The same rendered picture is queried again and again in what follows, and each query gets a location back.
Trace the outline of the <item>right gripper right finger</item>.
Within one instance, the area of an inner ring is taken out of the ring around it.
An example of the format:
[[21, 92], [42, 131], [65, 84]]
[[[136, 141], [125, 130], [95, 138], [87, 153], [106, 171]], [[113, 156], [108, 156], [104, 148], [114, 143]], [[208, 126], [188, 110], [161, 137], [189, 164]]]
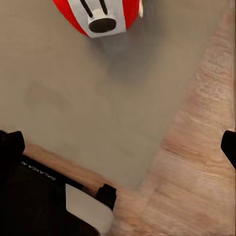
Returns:
[[225, 131], [221, 148], [236, 169], [236, 132]]

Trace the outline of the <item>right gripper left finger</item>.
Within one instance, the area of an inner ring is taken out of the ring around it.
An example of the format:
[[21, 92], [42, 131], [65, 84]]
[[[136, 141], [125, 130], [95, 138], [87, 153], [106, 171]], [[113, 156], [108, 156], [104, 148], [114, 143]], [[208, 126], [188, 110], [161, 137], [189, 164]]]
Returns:
[[0, 137], [0, 189], [25, 150], [21, 131], [7, 133]]

